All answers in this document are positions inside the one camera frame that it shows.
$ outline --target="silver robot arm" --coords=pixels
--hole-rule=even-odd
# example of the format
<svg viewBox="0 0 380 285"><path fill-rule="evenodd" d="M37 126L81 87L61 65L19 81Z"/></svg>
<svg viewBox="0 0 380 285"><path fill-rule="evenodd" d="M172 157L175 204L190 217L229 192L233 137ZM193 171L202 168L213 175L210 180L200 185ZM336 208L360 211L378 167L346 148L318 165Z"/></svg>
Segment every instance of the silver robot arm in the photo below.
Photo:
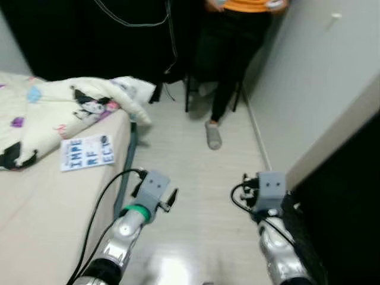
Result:
<svg viewBox="0 0 380 285"><path fill-rule="evenodd" d="M281 219L281 202L286 194L284 173L259 172L257 176L249 179L245 175L243 183L231 192L231 199L258 224L259 244L273 285L314 285L295 253L295 242ZM243 188L240 199L246 206L234 198L234 192L240 186Z"/></svg>
<svg viewBox="0 0 380 285"><path fill-rule="evenodd" d="M74 285L118 285L124 275L132 249L143 227L152 223L160 207L169 212L174 204L177 189L167 202L161 196L169 184L169 178L152 171L142 182L137 197L122 211L109 229L106 242L94 254L92 262L75 281Z"/></svg>

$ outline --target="orange shirt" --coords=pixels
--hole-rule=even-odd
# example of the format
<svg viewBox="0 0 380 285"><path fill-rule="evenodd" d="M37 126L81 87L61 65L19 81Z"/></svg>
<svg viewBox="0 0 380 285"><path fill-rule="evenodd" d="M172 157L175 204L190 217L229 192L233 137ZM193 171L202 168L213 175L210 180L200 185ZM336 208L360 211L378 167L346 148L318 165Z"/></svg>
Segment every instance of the orange shirt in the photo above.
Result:
<svg viewBox="0 0 380 285"><path fill-rule="evenodd" d="M267 12L265 4L269 0L227 0L223 7L228 10L248 13Z"/></svg>

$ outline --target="blanket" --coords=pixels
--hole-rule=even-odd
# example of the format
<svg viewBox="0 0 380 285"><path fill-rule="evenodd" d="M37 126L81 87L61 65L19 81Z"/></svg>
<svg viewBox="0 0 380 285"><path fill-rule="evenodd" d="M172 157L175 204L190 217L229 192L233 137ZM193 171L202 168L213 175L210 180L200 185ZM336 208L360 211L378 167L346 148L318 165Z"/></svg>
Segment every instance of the blanket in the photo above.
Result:
<svg viewBox="0 0 380 285"><path fill-rule="evenodd" d="M151 124L141 102L153 91L131 77L44 82L0 72L0 169L30 166L119 108L137 124Z"/></svg>

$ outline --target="cable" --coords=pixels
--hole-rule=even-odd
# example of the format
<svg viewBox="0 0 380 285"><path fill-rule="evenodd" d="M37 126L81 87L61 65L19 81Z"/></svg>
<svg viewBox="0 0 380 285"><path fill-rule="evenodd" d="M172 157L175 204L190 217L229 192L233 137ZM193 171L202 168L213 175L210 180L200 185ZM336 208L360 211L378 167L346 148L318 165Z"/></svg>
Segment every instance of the cable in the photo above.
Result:
<svg viewBox="0 0 380 285"><path fill-rule="evenodd" d="M94 2L99 6L99 8L106 13L111 19L115 20L119 24L122 24L123 26L126 27L131 27L131 28L149 28L149 27L157 27L159 25L162 25L163 23L166 22L166 20L169 18L169 13L166 7L166 16L164 20L158 23L153 23L153 24L131 24L129 22L124 21L123 19L119 18L116 16L110 9L108 9L105 4L101 0L94 0Z"/></svg>
<svg viewBox="0 0 380 285"><path fill-rule="evenodd" d="M231 190L230 197L231 197L232 202L233 202L235 205L237 205L240 209L246 211L248 214L253 215L253 216L255 217L256 220L262 220L262 221L266 222L266 223L267 223L269 226L271 226L271 227L272 227L277 233L279 233L279 235L281 235L281 236L282 236L282 237L283 237L288 243L290 243L291 246L292 246L294 249L296 249L296 248L295 248L296 245L295 245L294 241L292 241L291 239L289 239L289 238L283 233L282 230L280 230L278 227L276 227L274 224L272 224L272 222L270 222L266 217L263 217L263 216L260 215L260 214L255 214L255 213L253 213L252 210L251 210L250 208L248 208L248 207L242 205L241 203L239 203L239 202L237 202L237 201L235 200L235 198L233 197L235 191L236 191L238 188L243 187L244 185L246 185L246 183L240 183L240 184L236 185L236 186Z"/></svg>
<svg viewBox="0 0 380 285"><path fill-rule="evenodd" d="M169 98L171 98L171 99L175 102L176 99L171 95L171 93L170 93L170 91L169 91L169 88L168 88L168 86L167 86L166 83L164 83L164 88L165 88L165 93L166 93L166 95L167 95Z"/></svg>
<svg viewBox="0 0 380 285"><path fill-rule="evenodd" d="M94 0L94 2L98 5L98 7L106 13L111 19L118 22L119 24L130 27L130 28L149 28L149 27L157 27L159 25L162 25L166 22L166 20L169 20L169 34L170 34L170 41L172 42L172 52L174 56L174 61L169 65L168 68L166 68L165 73L169 73L174 64L177 63L178 60L178 52L177 47L175 43L175 36L174 36L174 28L173 28L173 19L172 19L172 5L170 3L170 0L165 1L165 10L166 10L166 16L165 18L158 23L153 24L131 24L127 21L124 21L123 19L116 16L109 8L105 6L105 4L101 0Z"/></svg>
<svg viewBox="0 0 380 285"><path fill-rule="evenodd" d="M88 227L87 227L87 231L85 233L85 238L84 238L84 241L83 241L83 247L82 247L82 252L81 252L81 255L80 255L80 258L79 258L79 261L78 261L78 264L77 264L77 267L75 268L74 272L72 273L69 281L67 282L66 285L72 285L75 281L75 278L78 274L78 271L79 269L81 268L81 264L83 262L83 258L84 258L84 254L86 252L86 247L87 247L87 241L88 241L88 237L90 235L90 230L91 230L91 226L93 224L93 221L94 221L94 218L95 218L95 214L97 212L97 209L99 207L99 204L103 198L103 196L105 195L107 189L111 186L111 184L113 183L113 181L115 181L118 177L126 174L126 173L129 173L129 172L136 172L140 175L140 178L142 175L145 175L146 176L146 172L144 170L141 170L141 169L127 169L127 170L124 170L120 173L118 173L117 175L115 175L111 180L110 182L108 182L108 184L106 185L106 187L102 190L102 193L100 194L100 196L98 197L97 201L96 201L96 205L94 207L94 210L91 214L91 218L90 218L90 222L88 224Z"/></svg>
<svg viewBox="0 0 380 285"><path fill-rule="evenodd" d="M91 255L88 257L86 263L83 265L81 271L79 271L79 273L77 274L77 276L75 276L75 279L78 277L78 276L81 276L82 273L84 272L84 270L86 270L87 266L90 264L91 260L93 259L100 243L102 242L104 236L106 235L106 233L108 232L108 230L113 226L113 224L115 224L115 221L117 220L118 218L114 219L111 224L109 226L107 226L107 228L104 230L104 232L102 233L102 235L100 236L99 240L97 241L96 243L96 246L94 248L94 250L92 251Z"/></svg>
<svg viewBox="0 0 380 285"><path fill-rule="evenodd" d="M174 56L174 61L172 64L169 65L168 68L166 68L165 73L169 73L170 70L172 69L172 67L174 66L174 64L176 64L177 60L178 60L176 40L175 40L174 28L173 28L172 8L171 8L171 5L169 4L169 1L170 0L167 0L165 2L165 6L166 6L167 14L169 16L169 34L170 34L170 41L172 42L172 52L173 52L173 56Z"/></svg>

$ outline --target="green ring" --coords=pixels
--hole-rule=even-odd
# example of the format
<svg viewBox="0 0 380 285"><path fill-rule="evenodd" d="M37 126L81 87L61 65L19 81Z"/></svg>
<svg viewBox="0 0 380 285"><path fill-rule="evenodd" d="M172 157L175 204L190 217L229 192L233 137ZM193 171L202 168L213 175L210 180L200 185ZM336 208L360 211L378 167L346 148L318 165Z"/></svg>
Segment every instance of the green ring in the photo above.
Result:
<svg viewBox="0 0 380 285"><path fill-rule="evenodd" d="M128 205L124 208L124 210L134 210L134 211L138 211L140 214L142 214L145 218L145 221L149 221L150 219L150 213L149 211L143 207L143 206L140 206L140 205Z"/></svg>

